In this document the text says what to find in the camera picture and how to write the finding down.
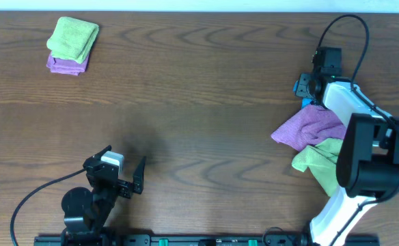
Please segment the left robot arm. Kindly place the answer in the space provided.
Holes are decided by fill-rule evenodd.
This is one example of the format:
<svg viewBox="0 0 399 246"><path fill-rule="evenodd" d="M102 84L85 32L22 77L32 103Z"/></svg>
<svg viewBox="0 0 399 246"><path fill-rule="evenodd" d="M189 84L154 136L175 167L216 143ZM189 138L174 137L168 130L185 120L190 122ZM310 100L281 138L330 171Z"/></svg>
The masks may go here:
<svg viewBox="0 0 399 246"><path fill-rule="evenodd" d="M138 164L131 182L119 179L124 156L107 146L87 158L83 169L92 190L77 187L62 198L65 230L61 245L121 245L115 232L105 227L105 222L119 197L130 199L143 192L146 157Z"/></svg>

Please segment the blue microfiber cloth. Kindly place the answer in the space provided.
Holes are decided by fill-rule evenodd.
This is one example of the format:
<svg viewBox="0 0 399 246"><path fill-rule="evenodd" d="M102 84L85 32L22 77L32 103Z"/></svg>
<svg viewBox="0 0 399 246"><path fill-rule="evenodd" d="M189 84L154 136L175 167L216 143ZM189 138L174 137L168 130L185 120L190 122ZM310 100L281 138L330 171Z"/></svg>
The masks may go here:
<svg viewBox="0 0 399 246"><path fill-rule="evenodd" d="M293 89L292 89L293 92L296 92L296 91L297 91L298 84L299 84L299 82L296 81L295 84L294 84L294 87L293 87ZM311 99L309 99L309 98L303 98L303 99L302 99L302 102L301 102L301 108L303 109L304 107L310 105L311 103L312 103L312 100L311 100Z"/></svg>

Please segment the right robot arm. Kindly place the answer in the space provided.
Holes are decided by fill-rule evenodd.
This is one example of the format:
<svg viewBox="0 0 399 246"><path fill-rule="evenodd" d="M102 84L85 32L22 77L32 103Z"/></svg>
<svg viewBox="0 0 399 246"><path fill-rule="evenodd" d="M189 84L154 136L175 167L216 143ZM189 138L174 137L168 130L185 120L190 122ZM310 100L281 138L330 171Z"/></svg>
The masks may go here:
<svg viewBox="0 0 399 246"><path fill-rule="evenodd" d="M374 245L373 238L348 234L366 212L399 193L399 118L346 77L303 73L294 92L334 112L346 127L335 168L338 187L297 245Z"/></svg>

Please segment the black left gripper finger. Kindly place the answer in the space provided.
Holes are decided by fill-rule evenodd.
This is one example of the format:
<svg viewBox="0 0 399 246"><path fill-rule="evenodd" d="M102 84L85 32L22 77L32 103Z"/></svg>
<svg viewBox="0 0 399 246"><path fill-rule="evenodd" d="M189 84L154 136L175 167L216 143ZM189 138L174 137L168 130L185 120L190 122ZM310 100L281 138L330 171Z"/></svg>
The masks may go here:
<svg viewBox="0 0 399 246"><path fill-rule="evenodd" d="M146 157L144 156L138 164L133 174L133 192L136 194L142 194L143 182L144 182L144 170L146 166Z"/></svg>
<svg viewBox="0 0 399 246"><path fill-rule="evenodd" d="M97 152L96 154L93 155L94 159L101 160L101 157L108 151L111 151L112 147L111 145L108 145L104 149L102 149L100 152Z"/></svg>

